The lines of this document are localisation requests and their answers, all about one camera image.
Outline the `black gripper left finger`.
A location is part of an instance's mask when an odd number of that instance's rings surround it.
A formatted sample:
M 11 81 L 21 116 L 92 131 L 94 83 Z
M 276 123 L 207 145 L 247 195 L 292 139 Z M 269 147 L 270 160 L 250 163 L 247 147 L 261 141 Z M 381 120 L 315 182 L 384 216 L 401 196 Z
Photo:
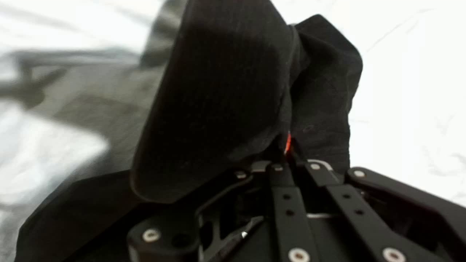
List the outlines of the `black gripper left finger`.
M 127 237 L 130 262 L 314 262 L 304 196 L 285 163 L 229 170 Z

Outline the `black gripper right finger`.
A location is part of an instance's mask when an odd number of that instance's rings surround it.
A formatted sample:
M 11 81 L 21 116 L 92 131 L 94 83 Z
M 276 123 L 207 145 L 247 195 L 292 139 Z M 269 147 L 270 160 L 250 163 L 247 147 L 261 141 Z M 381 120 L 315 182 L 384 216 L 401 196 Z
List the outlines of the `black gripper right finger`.
M 309 160 L 305 168 L 373 262 L 466 262 L 465 206 L 366 167 L 338 174 Z

